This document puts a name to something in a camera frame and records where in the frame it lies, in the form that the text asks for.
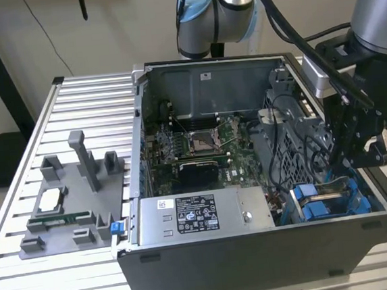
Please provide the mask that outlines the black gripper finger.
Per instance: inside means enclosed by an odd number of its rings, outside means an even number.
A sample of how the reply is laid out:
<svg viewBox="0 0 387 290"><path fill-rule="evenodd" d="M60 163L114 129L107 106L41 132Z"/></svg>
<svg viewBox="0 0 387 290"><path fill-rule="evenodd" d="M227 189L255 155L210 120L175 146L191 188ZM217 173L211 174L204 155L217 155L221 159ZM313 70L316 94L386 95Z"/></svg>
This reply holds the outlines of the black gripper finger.
<svg viewBox="0 0 387 290"><path fill-rule="evenodd" d="M344 165L344 159L353 156L353 115L352 107L343 103L325 104L326 124L332 133L332 150L329 163L333 170Z"/></svg>
<svg viewBox="0 0 387 290"><path fill-rule="evenodd" d="M368 150L362 149L352 158L353 168L373 168L387 166L387 131L383 131L369 144Z"/></svg>

